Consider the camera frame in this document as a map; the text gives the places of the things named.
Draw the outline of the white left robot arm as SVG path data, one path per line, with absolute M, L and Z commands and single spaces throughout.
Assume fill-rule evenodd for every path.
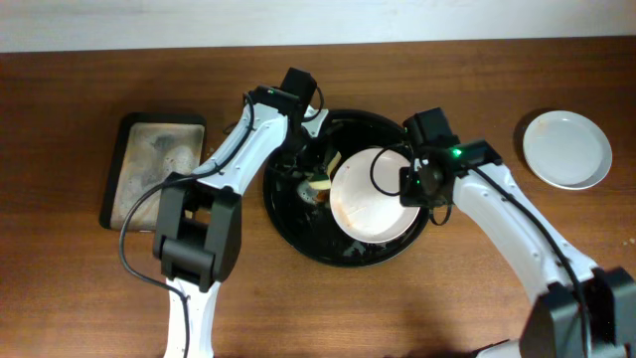
M 317 136 L 326 117 L 310 105 L 318 93 L 314 85 L 249 91 L 240 120 L 212 157 L 162 184 L 153 255 L 170 298 L 166 356 L 213 356 L 218 293 L 241 245 L 242 196 L 273 152 L 296 154 Z

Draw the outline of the pink white plate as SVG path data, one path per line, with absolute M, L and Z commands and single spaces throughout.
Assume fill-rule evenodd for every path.
M 383 244 L 404 234 L 417 220 L 417 207 L 404 207 L 398 197 L 398 173 L 408 165 L 403 155 L 380 148 L 359 151 L 337 169 L 329 194 L 339 228 L 366 244 Z

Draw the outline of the pale blue plate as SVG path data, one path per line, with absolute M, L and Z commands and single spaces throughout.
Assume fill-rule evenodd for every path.
M 606 134 L 595 122 L 572 111 L 537 115 L 524 130 L 521 145 L 531 171 L 563 190 L 589 189 L 605 179 L 612 166 Z

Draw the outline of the black rectangular soap tray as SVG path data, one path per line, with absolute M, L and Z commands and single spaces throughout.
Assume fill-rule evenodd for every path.
M 107 229 L 121 229 L 132 205 L 176 172 L 200 165 L 206 120 L 197 114 L 131 112 L 121 119 L 98 217 Z

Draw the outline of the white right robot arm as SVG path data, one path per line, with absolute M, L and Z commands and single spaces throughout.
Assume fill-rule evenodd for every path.
M 486 234 L 532 304 L 521 336 L 477 357 L 632 357 L 635 279 L 601 268 L 569 243 L 523 194 L 485 141 L 413 146 L 399 173 L 404 204 L 451 206 Z

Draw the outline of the yellow green sponge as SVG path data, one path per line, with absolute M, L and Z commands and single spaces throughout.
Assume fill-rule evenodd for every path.
M 323 171 L 313 174 L 308 179 L 309 187 L 316 191 L 325 191 L 331 189 L 332 173 L 342 159 L 342 154 L 337 151 L 329 157 L 326 168 Z

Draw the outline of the round black tray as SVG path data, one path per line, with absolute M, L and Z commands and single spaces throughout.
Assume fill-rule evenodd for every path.
M 316 140 L 293 158 L 276 151 L 263 175 L 263 201 L 270 221 L 294 249 L 321 264 L 360 268 L 380 264 L 399 255 L 417 240 L 428 222 L 428 211 L 418 209 L 404 233 L 385 244 L 359 242 L 337 225 L 326 203 L 312 203 L 298 192 L 313 172 L 327 167 L 325 155 L 341 153 L 344 160 L 369 148 L 384 148 L 405 141 L 397 123 L 379 114 L 336 109 L 327 114 Z

